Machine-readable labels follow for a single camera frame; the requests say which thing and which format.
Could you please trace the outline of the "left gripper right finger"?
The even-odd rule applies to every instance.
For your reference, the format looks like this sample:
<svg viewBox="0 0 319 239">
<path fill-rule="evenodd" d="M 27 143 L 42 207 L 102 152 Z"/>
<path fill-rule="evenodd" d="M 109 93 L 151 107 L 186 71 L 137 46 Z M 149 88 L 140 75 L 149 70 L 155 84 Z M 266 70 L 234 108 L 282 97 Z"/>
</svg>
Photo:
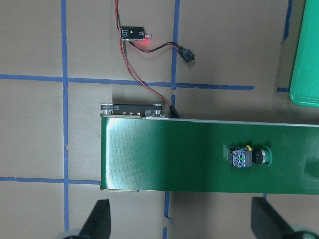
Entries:
<svg viewBox="0 0 319 239">
<path fill-rule="evenodd" d="M 252 198 L 251 229 L 257 239 L 298 238 L 298 234 L 263 197 Z"/>
</svg>

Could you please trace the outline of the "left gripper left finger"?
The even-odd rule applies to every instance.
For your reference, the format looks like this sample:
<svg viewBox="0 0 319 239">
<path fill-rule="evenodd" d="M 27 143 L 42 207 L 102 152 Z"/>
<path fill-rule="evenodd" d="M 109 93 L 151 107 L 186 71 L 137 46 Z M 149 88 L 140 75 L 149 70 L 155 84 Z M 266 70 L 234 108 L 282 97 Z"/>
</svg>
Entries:
<svg viewBox="0 0 319 239">
<path fill-rule="evenodd" d="M 111 234 L 110 202 L 98 200 L 78 237 L 80 239 L 109 239 Z"/>
</svg>

